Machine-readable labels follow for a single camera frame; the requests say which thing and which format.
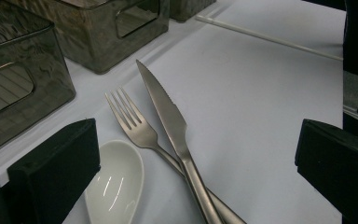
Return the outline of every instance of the knife blade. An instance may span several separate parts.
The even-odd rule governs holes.
[[[185,119],[153,74],[138,60],[136,63],[165,132],[170,138],[176,156],[179,158],[179,163],[186,177],[186,181],[197,200],[204,220],[206,223],[224,223],[216,211],[197,166],[188,150],[186,143],[187,125]]]

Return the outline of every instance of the white table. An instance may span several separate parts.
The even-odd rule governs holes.
[[[259,4],[254,2],[243,1],[248,4],[243,6],[247,10],[243,15],[241,11],[233,13],[229,22],[244,17],[246,22],[263,26],[260,31],[267,31],[269,19],[273,17],[259,10]],[[287,6],[293,2],[282,0]],[[228,15],[232,8],[238,8],[231,6],[240,1],[234,1],[233,5],[226,3],[218,1],[203,13],[218,10],[221,15]],[[260,12],[254,12],[255,19],[246,14],[252,7]],[[331,21],[334,23],[331,26],[340,28],[325,33],[337,38],[329,39],[322,50],[330,50],[330,44],[342,44],[342,39],[338,39],[343,32],[342,13],[313,7],[310,7],[313,13],[319,9],[334,13],[308,16],[306,20],[296,21],[292,29],[299,32],[297,27],[308,25],[320,32],[318,29],[325,25],[320,21]],[[288,12],[298,13],[296,8]],[[265,23],[258,20],[263,16]],[[285,24],[280,21],[270,25],[279,30],[277,25]],[[308,47],[312,43],[326,44],[324,40],[306,36],[302,44]],[[337,50],[329,52],[339,55]],[[296,172],[295,153],[303,119],[341,127],[342,62],[194,18],[186,23],[171,21],[167,34],[108,74],[97,76],[67,61],[77,91],[75,100],[0,149],[0,184],[7,182],[6,168],[11,163],[60,128],[81,119],[96,118],[100,145],[113,139],[129,142],[103,97],[105,92],[119,86],[124,87],[155,127],[160,144],[173,153],[135,59],[154,73],[185,117],[187,143],[205,184],[245,221],[250,224],[340,223],[341,214]],[[155,152],[139,151],[145,165],[145,188],[133,223],[202,223],[186,182]],[[65,223],[89,223],[83,197]]]

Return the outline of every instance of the cutlery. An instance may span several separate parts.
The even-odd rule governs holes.
[[[138,60],[136,63],[206,223],[223,223],[188,150],[185,119],[153,74]]]
[[[182,173],[179,162],[158,144],[158,136],[156,131],[147,122],[130,96],[122,88],[120,88],[120,91],[116,91],[119,100],[111,92],[112,98],[115,101],[114,103],[108,94],[105,96],[118,123],[126,135],[137,147],[153,149],[162,159],[170,164],[182,178],[186,179]],[[211,199],[213,200],[214,206],[227,224],[246,224],[245,221],[243,221],[216,195],[214,195],[209,189],[207,190],[211,196]]]

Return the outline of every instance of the translucent plastic box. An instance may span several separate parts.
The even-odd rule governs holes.
[[[170,17],[176,21],[187,21],[216,0],[171,0]]]
[[[0,2],[0,146],[76,95],[53,27]]]
[[[168,31],[169,0],[8,0],[55,23],[65,57],[104,74]]]

